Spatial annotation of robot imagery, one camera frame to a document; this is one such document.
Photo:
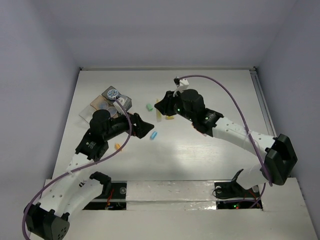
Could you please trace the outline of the yellow highlighter marker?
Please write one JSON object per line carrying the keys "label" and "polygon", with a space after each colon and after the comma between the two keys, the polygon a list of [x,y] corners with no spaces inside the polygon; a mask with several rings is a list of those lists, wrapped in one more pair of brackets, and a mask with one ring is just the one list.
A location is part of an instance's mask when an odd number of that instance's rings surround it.
{"label": "yellow highlighter marker", "polygon": [[162,114],[158,109],[156,109],[156,120],[158,123],[162,121]]}

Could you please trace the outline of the yellow marker cap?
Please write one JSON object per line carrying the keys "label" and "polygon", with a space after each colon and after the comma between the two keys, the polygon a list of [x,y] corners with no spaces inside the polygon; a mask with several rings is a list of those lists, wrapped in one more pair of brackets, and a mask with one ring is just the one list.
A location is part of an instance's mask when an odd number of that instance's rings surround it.
{"label": "yellow marker cap", "polygon": [[175,116],[166,116],[165,119],[166,120],[173,120],[175,118]]}

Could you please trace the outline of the blue lid jar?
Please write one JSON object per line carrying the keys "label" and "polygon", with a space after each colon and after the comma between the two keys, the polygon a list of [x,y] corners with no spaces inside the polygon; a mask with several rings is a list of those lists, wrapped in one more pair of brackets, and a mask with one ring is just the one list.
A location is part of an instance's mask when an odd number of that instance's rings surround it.
{"label": "blue lid jar", "polygon": [[117,99],[119,97],[120,93],[117,89],[112,88],[107,91],[106,95],[109,100],[113,100],[113,99]]}

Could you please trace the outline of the clear small jar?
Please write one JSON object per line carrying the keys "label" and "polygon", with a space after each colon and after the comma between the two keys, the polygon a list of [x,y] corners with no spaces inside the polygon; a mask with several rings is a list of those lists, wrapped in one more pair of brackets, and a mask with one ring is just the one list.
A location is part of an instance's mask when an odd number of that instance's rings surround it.
{"label": "clear small jar", "polygon": [[109,107],[107,111],[109,112],[112,118],[117,114],[117,109],[115,107]]}

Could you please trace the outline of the grey lid small jar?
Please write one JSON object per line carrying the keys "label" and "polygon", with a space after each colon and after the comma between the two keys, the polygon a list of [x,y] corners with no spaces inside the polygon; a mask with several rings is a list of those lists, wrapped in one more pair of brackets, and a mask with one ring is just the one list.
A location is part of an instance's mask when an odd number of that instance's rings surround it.
{"label": "grey lid small jar", "polygon": [[108,104],[107,102],[101,102],[101,103],[99,104],[99,109],[100,109],[100,110],[107,110],[109,107],[110,107],[110,106],[109,106],[109,104]]}

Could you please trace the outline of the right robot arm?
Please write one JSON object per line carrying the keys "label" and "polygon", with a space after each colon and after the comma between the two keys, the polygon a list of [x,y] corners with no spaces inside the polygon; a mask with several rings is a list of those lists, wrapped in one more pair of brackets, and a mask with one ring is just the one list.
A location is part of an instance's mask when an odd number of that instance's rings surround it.
{"label": "right robot arm", "polygon": [[288,136],[271,136],[247,130],[221,113],[207,108],[203,96],[195,89],[167,91],[154,107],[163,116],[180,115],[191,121],[198,132],[227,141],[260,157],[261,163],[241,169],[234,176],[230,190],[235,196],[242,196],[251,187],[267,182],[284,185],[298,161]]}

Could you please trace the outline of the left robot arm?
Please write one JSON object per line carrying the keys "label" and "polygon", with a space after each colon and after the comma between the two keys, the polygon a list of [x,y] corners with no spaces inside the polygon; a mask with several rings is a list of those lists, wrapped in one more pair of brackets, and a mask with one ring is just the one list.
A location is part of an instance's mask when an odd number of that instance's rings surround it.
{"label": "left robot arm", "polygon": [[97,169],[109,148],[108,141],[123,133],[142,139],[153,128],[137,113],[112,118],[105,109],[95,111],[65,173],[46,185],[47,192],[41,190],[26,206],[23,231],[44,240],[62,240],[71,219],[94,198],[104,198],[112,190],[111,178]]}

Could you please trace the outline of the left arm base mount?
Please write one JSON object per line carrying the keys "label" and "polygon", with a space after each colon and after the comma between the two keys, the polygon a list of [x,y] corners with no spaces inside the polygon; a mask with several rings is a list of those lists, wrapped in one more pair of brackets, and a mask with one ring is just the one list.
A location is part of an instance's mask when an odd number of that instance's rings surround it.
{"label": "left arm base mount", "polygon": [[103,185],[103,188],[101,194],[91,200],[83,210],[121,211],[127,209],[126,181],[112,181],[111,177],[101,172],[95,172],[89,178],[91,180],[98,180]]}

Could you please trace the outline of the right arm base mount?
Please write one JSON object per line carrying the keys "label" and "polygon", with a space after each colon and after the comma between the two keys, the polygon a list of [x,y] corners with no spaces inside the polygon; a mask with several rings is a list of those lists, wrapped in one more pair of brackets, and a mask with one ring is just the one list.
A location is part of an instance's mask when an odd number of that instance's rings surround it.
{"label": "right arm base mount", "polygon": [[217,199],[218,209],[263,209],[259,187],[254,185],[245,189],[237,182],[242,171],[239,170],[230,181],[214,183],[212,195]]}

